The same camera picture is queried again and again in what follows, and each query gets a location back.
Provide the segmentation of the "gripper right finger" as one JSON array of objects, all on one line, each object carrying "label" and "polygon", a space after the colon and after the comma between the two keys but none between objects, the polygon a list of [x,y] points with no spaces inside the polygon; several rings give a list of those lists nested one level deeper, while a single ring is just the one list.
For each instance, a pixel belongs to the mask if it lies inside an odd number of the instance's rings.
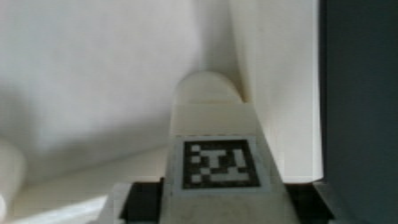
[{"label": "gripper right finger", "polygon": [[288,184],[301,224],[351,224],[338,196],[326,182]]}]

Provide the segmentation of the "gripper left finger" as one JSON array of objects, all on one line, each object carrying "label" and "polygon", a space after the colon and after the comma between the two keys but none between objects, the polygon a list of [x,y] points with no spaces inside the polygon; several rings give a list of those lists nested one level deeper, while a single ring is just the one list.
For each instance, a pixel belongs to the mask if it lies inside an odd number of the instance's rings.
[{"label": "gripper left finger", "polygon": [[161,224],[164,179],[118,183],[97,224]]}]

